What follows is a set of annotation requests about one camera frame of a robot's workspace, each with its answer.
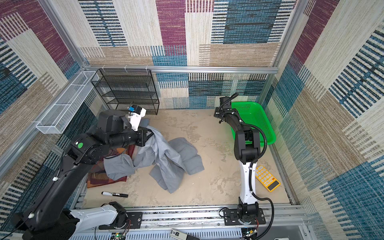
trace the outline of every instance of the calculator screen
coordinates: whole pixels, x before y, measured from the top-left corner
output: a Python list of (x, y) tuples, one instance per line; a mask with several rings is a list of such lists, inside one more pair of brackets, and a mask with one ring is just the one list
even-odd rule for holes
[(268, 186), (269, 190), (272, 190), (274, 187), (276, 187), (279, 184), (278, 181), (274, 181), (271, 185)]

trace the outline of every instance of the plaid cloth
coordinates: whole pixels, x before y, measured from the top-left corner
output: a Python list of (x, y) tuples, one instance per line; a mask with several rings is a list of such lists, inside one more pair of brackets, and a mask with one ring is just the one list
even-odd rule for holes
[[(128, 155), (132, 156), (133, 150), (131, 151), (131, 154), (129, 154), (129, 150), (126, 150), (125, 148), (117, 148), (116, 150), (110, 150), (109, 154), (106, 157), (114, 156), (114, 155), (121, 154), (124, 152), (127, 153)], [(127, 176), (121, 177), (116, 181), (113, 181), (112, 179), (107, 177), (107, 174), (105, 173), (105, 169), (104, 169), (104, 160), (105, 160), (104, 157), (102, 159), (100, 159), (99, 162), (96, 165), (94, 165), (93, 168), (89, 171), (88, 180), (87, 180), (87, 188), (107, 185), (107, 184), (111, 184), (111, 183), (115, 183), (115, 182), (127, 181)]]

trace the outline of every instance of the gray cloth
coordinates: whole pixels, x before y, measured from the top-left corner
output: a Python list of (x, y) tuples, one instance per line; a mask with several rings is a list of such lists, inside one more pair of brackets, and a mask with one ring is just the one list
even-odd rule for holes
[(131, 158), (123, 158), (123, 154), (116, 159), (104, 161), (108, 177), (119, 179), (133, 174), (135, 169), (154, 164), (149, 175), (164, 190), (173, 193), (179, 188), (184, 172), (192, 175), (204, 170), (197, 149), (185, 138), (179, 137), (167, 142), (157, 129), (150, 126), (147, 128), (152, 130), (154, 135), (148, 139), (144, 147), (139, 148), (133, 164), (130, 164)]

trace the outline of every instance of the black mounting plate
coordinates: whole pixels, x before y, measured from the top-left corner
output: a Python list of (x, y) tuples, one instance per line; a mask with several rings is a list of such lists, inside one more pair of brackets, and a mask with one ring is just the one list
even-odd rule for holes
[[(233, 226), (233, 225), (242, 225), (239, 222), (239, 217), (237, 214), (237, 209), (224, 209), (223, 210), (224, 215), (224, 223), (226, 226)], [(265, 216), (264, 212), (261, 208), (259, 208), (259, 214), (257, 216), (257, 220), (259, 222), (259, 225), (265, 224)], [(250, 223), (250, 225), (257, 225), (257, 222), (255, 219), (253, 219)]]
[[(130, 229), (138, 229), (141, 226), (142, 222), (142, 212), (127, 212), (128, 219), (131, 220), (131, 226)], [(113, 226), (108, 226), (108, 225), (101, 225), (99, 226), (99, 230), (109, 230), (109, 229), (115, 229)]]

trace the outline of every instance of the marker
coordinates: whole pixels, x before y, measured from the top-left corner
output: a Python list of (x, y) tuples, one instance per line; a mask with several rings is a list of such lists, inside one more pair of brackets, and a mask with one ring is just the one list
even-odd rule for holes
[(128, 197), (128, 194), (115, 193), (115, 192), (101, 192), (105, 196), (114, 196), (114, 197)]

